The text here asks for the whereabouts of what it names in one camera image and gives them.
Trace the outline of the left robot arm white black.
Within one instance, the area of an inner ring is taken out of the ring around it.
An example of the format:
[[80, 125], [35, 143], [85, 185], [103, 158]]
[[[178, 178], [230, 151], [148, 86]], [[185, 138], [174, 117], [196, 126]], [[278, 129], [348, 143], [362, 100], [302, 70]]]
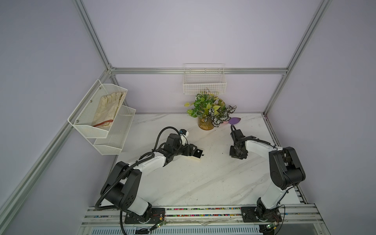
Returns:
[[157, 136], [154, 148], [140, 156], [132, 164], [118, 162], [110, 172], [95, 203], [95, 210], [118, 209], [120, 212], [137, 215], [140, 220], [149, 220], [152, 205], [138, 196], [142, 176], [163, 168], [177, 156], [200, 159], [203, 151], [188, 143], [188, 131], [168, 126]]

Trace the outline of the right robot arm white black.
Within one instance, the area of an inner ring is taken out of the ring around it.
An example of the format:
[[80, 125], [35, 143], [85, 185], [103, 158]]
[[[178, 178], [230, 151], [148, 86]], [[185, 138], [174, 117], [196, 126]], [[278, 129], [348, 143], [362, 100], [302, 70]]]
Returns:
[[274, 213], [289, 190], [304, 181], [306, 174], [297, 152], [292, 147], [274, 146], [254, 136], [245, 136], [242, 131], [231, 125], [233, 145], [230, 156], [246, 159], [250, 152], [264, 157], [269, 162], [272, 183], [262, 197], [257, 200], [255, 216], [259, 220]]

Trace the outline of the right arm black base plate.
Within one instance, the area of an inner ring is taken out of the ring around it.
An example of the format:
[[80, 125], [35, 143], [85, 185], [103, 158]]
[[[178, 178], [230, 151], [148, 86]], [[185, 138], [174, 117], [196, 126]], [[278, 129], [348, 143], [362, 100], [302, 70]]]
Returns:
[[277, 208], [262, 209], [261, 207], [241, 207], [243, 222], [281, 222], [282, 217]]

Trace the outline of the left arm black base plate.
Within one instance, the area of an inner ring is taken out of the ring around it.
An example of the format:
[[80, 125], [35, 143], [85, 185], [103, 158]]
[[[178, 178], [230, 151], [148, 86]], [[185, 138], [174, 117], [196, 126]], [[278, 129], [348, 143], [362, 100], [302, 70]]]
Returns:
[[124, 216], [125, 224], [156, 224], [162, 222], [165, 217], [165, 208], [149, 208], [143, 215], [127, 212]]

